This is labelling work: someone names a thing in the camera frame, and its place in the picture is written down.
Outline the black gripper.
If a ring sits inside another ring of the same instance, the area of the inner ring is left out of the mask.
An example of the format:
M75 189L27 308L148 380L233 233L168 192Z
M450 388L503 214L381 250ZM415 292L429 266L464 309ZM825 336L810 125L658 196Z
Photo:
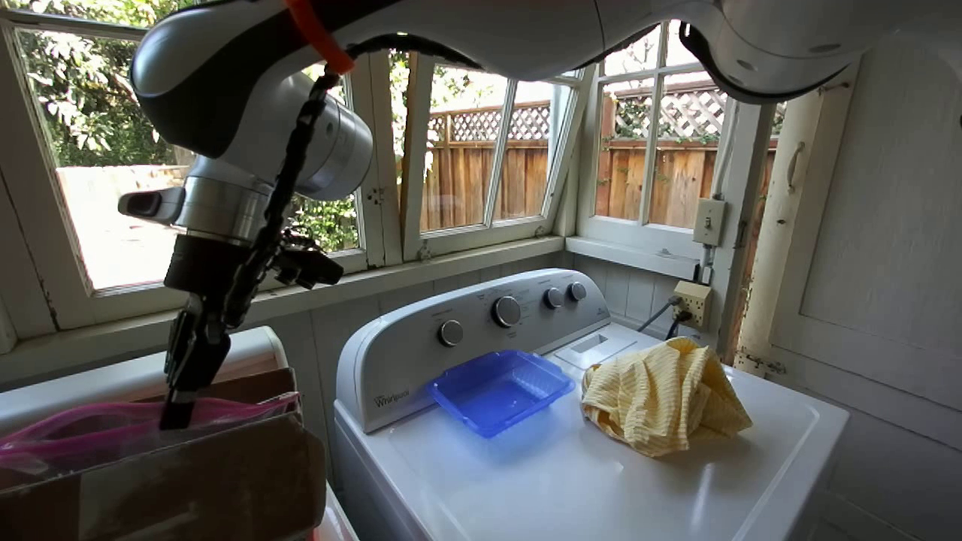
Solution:
M197 396L213 383L233 330L243 321L262 279L277 275L284 286L333 286L344 269L320 253L310 239L284 234L269 245L238 247L212 239L182 234L165 286L189 300L168 336L168 394L160 412L163 431L188 431Z

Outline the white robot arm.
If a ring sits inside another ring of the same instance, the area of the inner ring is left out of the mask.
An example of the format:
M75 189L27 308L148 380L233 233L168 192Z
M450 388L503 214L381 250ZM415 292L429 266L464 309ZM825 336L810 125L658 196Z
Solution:
M148 121L199 157L189 186L120 204L182 228L165 282L189 299L188 334L220 345L279 250L288 200L345 200L370 169L368 124L328 96L354 59L404 52L411 71L542 81L662 26L718 92L775 104L889 35L957 46L958 0L212 0L154 25L129 68Z

